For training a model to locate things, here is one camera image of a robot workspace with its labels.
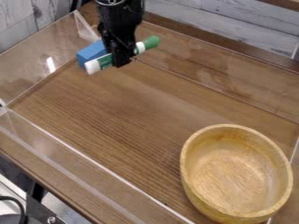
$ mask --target bowl rim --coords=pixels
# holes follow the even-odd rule
[[[210,202],[209,200],[206,200],[202,195],[198,193],[198,191],[195,190],[194,186],[193,186],[193,182],[190,181],[190,178],[187,176],[187,170],[186,170],[186,154],[189,151],[189,146],[193,142],[193,140],[205,132],[207,132],[209,130],[215,130],[215,129],[221,129],[221,128],[234,128],[234,129],[242,129],[253,134],[255,134],[258,137],[262,137],[273,146],[273,148],[275,149],[275,151],[278,152],[281,158],[285,161],[285,169],[286,169],[286,173],[287,173],[287,186],[286,186],[286,190],[283,195],[281,196],[279,200],[277,201],[277,203],[267,209],[261,210],[258,212],[253,212],[253,213],[231,213],[225,211],[225,209],[219,206],[217,206],[213,202]],[[257,217],[262,217],[262,216],[269,216],[270,214],[275,213],[282,206],[285,205],[285,203],[287,202],[290,196],[291,196],[291,192],[293,192],[293,188],[294,188],[294,172],[293,172],[293,168],[290,165],[290,162],[287,160],[286,154],[283,153],[281,147],[277,145],[277,143],[267,137],[265,136],[261,132],[258,132],[257,130],[245,127],[242,125],[238,124],[215,124],[211,125],[201,130],[198,130],[191,137],[189,138],[189,140],[186,141],[183,147],[182,147],[182,155],[181,155],[181,171],[182,171],[182,178],[186,182],[186,185],[189,186],[191,193],[201,199],[201,201],[209,205],[209,207],[211,207],[213,209],[218,210],[221,213],[229,215],[229,216],[234,216],[234,217],[239,217],[239,218],[257,218]]]

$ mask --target green marker cap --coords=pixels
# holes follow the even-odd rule
[[[150,50],[153,48],[157,48],[161,44],[161,38],[158,36],[151,36],[150,38],[143,40],[145,43],[145,49]]]

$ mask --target robotic arm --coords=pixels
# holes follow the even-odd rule
[[[96,0],[100,23],[98,30],[112,64],[122,67],[136,55],[136,27],[143,21],[146,0]]]

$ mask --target marker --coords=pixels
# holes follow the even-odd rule
[[[151,36],[142,42],[135,44],[135,55],[145,53],[147,50],[157,48],[161,44],[161,39],[158,36]],[[104,70],[108,67],[112,67],[112,53],[106,54],[104,56],[94,59],[86,63],[86,69],[88,74]]]

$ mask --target wooden bowl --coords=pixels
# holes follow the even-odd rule
[[[229,224],[266,221],[294,186],[291,165],[259,132],[222,124],[198,131],[182,149],[182,184],[191,203]]]

